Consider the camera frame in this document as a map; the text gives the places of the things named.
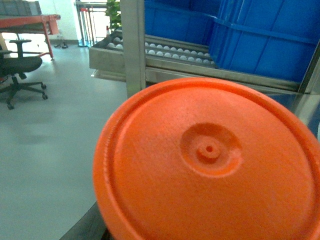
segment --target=office chair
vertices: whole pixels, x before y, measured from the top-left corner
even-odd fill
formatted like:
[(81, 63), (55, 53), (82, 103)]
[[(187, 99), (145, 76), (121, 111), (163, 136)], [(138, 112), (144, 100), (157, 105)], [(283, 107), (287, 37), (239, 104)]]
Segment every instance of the office chair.
[[(0, 78), (7, 77), (11, 75), (13, 83), (10, 86), (7, 86), (3, 89), (0, 89), (0, 94), (4, 92), (9, 92), (9, 97), (6, 99), (6, 104), (9, 110), (14, 109), (14, 106), (11, 104), (11, 100), (15, 94), (20, 90), (27, 90), (31, 92), (37, 92), (42, 94), (43, 99), (48, 99), (48, 96), (43, 91), (47, 88), (42, 81), (38, 82), (26, 82), (19, 83), (16, 77), (16, 74), (23, 80), (27, 76), (24, 73), (32, 72), (38, 69), (42, 64), (42, 59), (39, 56), (27, 56), (23, 57), (23, 43), (29, 43), (31, 40), (11, 40), (10, 43), (15, 43), (17, 45), (18, 57), (15, 58), (4, 58), (5, 54), (10, 54), (12, 51), (2, 50), (0, 45)], [(33, 85), (41, 85), (43, 90), (38, 90), (36, 88), (30, 87)]]

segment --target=lid center hole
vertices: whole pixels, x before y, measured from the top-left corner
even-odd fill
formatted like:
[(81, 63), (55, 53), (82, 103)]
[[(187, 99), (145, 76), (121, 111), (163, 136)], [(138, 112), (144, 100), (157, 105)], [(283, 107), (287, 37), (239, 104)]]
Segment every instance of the lid center hole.
[(207, 147), (206, 147), (206, 151), (209, 152), (209, 153), (211, 153), (213, 150), (214, 150), (214, 149), (213, 149), (212, 146), (207, 146)]

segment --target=blue storage bin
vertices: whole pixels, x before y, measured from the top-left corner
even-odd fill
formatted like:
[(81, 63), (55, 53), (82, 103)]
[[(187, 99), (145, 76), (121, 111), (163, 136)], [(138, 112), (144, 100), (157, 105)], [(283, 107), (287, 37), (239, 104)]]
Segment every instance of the blue storage bin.
[(217, 16), (221, 0), (191, 0), (190, 10)]
[(208, 46), (214, 17), (145, 1), (145, 33), (157, 37)]
[(166, 4), (179, 9), (189, 9), (190, 0), (151, 0), (150, 2)]
[(318, 0), (222, 0), (209, 53), (223, 69), (300, 83), (320, 39)]
[(232, 24), (320, 39), (319, 0), (222, 0), (217, 18)]

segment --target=chair armrest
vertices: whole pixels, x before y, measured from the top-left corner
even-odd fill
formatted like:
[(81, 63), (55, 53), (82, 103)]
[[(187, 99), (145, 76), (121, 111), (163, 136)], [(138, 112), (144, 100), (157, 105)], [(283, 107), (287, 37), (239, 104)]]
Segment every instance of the chair armrest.
[(30, 43), (31, 40), (10, 40), (9, 43), (11, 44), (24, 44), (24, 43)]
[(22, 49), (22, 44), (24, 43), (30, 43), (31, 40), (10, 40), (9, 43), (16, 44), (17, 50), (18, 50), (18, 58), (24, 57), (24, 51)]
[(13, 51), (9, 51), (9, 50), (0, 50), (0, 54), (5, 55), (5, 54), (11, 54), (13, 53)]

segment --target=lid rim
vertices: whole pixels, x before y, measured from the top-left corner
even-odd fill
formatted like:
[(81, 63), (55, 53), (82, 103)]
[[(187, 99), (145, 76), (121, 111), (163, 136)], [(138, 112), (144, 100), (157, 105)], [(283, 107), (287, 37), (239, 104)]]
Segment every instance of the lid rim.
[[(288, 127), (292, 135), (297, 139), (297, 142), (301, 145), (305, 156), (309, 159), (311, 173), (314, 177), (315, 194), (320, 194), (319, 143), (309, 129), (284, 106), (251, 88), (221, 79), (190, 77), (166, 81), (138, 92), (121, 105), (114, 114), (112, 114), (104, 126), (96, 145), (93, 161), (94, 191), (101, 215), (105, 223), (108, 223), (108, 227), (110, 227), (111, 231), (114, 230), (117, 234), (115, 235), (117, 239), (146, 240), (148, 238), (144, 237), (144, 234), (137, 232), (137, 229), (129, 222), (129, 219), (126, 218), (117, 203), (111, 181), (109, 181), (109, 178), (112, 179), (112, 176), (110, 176), (112, 173), (108, 171), (108, 169), (110, 169), (109, 164), (111, 164), (111, 161), (107, 161), (107, 159), (112, 159), (112, 151), (117, 142), (113, 141), (112, 143), (112, 140), (117, 139), (119, 130), (125, 120), (143, 104), (156, 96), (171, 92), (172, 90), (194, 87), (214, 88), (234, 93), (258, 104), (273, 114), (279, 121)], [(317, 223), (315, 223), (313, 227), (310, 227), (310, 233), (308, 234), (310, 239), (316, 239), (320, 236), (320, 197), (318, 196), (316, 199), (314, 222)], [(117, 232), (119, 229), (116, 226), (119, 225), (124, 227), (120, 232)]]

